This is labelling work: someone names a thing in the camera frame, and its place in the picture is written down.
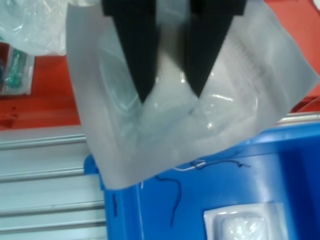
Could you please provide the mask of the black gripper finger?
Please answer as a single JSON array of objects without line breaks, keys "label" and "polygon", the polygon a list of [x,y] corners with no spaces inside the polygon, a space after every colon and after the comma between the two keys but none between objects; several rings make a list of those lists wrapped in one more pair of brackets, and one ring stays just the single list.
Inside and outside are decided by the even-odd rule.
[{"label": "black gripper finger", "polygon": [[103,14],[111,17],[134,87],[142,103],[156,78],[159,33],[155,0],[103,0]]},{"label": "black gripper finger", "polygon": [[191,0],[185,33],[184,71],[200,97],[235,16],[242,16],[245,0]]}]

